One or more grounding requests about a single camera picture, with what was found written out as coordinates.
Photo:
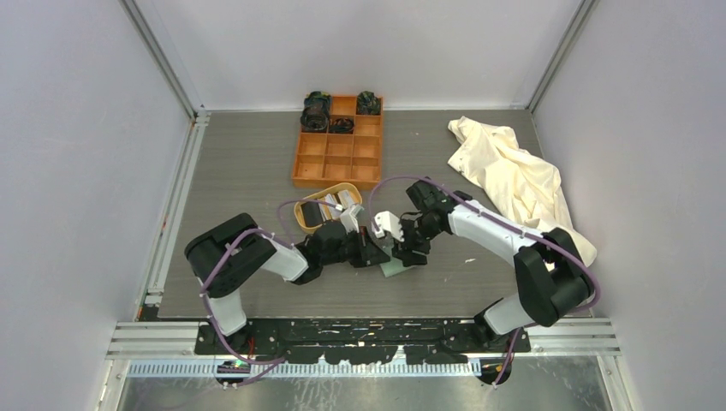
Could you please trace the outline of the green card holder wallet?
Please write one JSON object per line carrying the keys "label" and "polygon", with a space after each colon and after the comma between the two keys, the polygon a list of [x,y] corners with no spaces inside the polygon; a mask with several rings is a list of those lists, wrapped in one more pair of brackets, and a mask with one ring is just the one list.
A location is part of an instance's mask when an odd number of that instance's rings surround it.
{"label": "green card holder wallet", "polygon": [[408,267],[405,267],[400,259],[393,256],[391,245],[383,245],[382,249],[389,258],[379,265],[385,278],[391,278],[408,270]]}

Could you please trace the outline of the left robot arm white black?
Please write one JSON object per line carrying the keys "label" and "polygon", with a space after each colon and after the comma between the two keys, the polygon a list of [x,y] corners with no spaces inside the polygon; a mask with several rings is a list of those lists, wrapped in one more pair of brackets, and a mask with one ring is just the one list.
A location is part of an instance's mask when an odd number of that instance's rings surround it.
{"label": "left robot arm white black", "polygon": [[253,274],[267,271],[297,285],[318,278],[324,267],[381,265],[390,256],[357,223],[324,222],[296,244],[261,229],[239,214],[191,240],[184,256],[201,286],[201,297],[217,327],[218,345],[240,353],[250,340],[240,288]]}

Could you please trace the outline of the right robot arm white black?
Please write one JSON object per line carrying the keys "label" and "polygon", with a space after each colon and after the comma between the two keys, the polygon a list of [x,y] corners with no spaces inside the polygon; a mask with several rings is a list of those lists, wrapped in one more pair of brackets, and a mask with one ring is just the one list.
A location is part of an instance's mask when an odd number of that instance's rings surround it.
{"label": "right robot arm white black", "polygon": [[510,332],[526,325],[551,326],[595,297],[596,283],[567,231],[517,227],[467,194],[448,193],[423,180],[406,194],[415,217],[399,220],[392,249],[403,266],[426,265],[431,240],[446,233],[480,245],[514,268],[516,292],[473,318],[483,350],[499,350]]}

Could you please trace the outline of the tan oval card tray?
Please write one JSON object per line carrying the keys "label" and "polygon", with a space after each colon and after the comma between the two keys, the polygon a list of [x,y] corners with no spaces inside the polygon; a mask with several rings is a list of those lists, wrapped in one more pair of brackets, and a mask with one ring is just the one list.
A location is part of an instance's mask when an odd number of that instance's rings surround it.
{"label": "tan oval card tray", "polygon": [[323,223],[337,220],[350,206],[361,205],[362,196],[352,183],[342,182],[294,203],[296,222],[306,234]]}

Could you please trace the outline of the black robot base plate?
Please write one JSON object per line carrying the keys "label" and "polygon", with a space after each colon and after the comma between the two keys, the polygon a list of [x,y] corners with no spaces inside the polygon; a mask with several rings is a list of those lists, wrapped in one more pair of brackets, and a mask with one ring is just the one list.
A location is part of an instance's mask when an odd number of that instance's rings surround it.
{"label": "black robot base plate", "polygon": [[470,354],[528,353],[526,332],[485,339],[471,319],[251,319],[230,337],[220,338],[209,324],[199,327],[195,354],[251,354],[259,360],[283,357],[290,364],[321,359],[337,365],[390,363],[401,350],[407,364],[457,364]]}

